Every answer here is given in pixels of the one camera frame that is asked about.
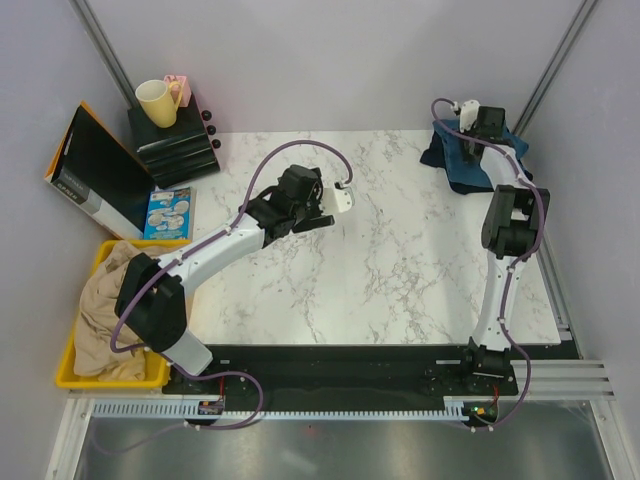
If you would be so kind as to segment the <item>teal blue t-shirt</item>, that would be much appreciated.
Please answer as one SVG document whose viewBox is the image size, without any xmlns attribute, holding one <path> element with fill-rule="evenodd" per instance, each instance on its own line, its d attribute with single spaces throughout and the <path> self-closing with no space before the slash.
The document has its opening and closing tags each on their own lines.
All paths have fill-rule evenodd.
<svg viewBox="0 0 640 480">
<path fill-rule="evenodd" d="M 443 120 L 452 130 L 458 130 L 458 120 Z M 475 161 L 468 162 L 463 149 L 462 139 L 448 133 L 442 126 L 433 121 L 434 131 L 429 147 L 422 153 L 420 163 L 436 169 L 444 169 L 450 188 L 458 194 L 487 193 L 493 190 L 489 177 Z M 504 128 L 503 138 L 507 145 L 515 150 L 515 158 L 522 166 L 522 157 L 527 153 L 529 145 L 520 137 Z M 533 175 L 523 167 L 528 182 L 533 183 Z"/>
</svg>

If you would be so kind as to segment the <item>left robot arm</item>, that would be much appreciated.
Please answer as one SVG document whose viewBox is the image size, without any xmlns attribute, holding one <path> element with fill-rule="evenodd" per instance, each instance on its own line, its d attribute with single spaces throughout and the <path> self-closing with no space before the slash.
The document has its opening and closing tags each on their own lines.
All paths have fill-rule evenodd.
<svg viewBox="0 0 640 480">
<path fill-rule="evenodd" d="M 350 189 L 324 186 L 318 168 L 288 167 L 275 185 L 245 202 L 231 223 L 158 258 L 134 257 L 116 301 L 118 325 L 185 371 L 185 382 L 196 392 L 211 392 L 220 371 L 187 326 L 187 298 L 237 260 L 291 233 L 332 226 L 336 215 L 353 206 Z"/>
</svg>

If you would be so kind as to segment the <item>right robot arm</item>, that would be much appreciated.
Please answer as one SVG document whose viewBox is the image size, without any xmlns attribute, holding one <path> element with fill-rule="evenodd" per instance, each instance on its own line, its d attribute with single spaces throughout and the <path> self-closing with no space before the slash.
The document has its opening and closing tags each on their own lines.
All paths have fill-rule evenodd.
<svg viewBox="0 0 640 480">
<path fill-rule="evenodd" d="M 515 144 L 506 136 L 504 109 L 468 100 L 460 107 L 459 131 L 465 136 L 464 154 L 493 188 L 481 231 L 487 283 L 466 362 L 457 371 L 460 386 L 477 394 L 511 370 L 509 327 L 515 295 L 526 262 L 540 246 L 550 194 L 535 187 L 518 162 Z"/>
</svg>

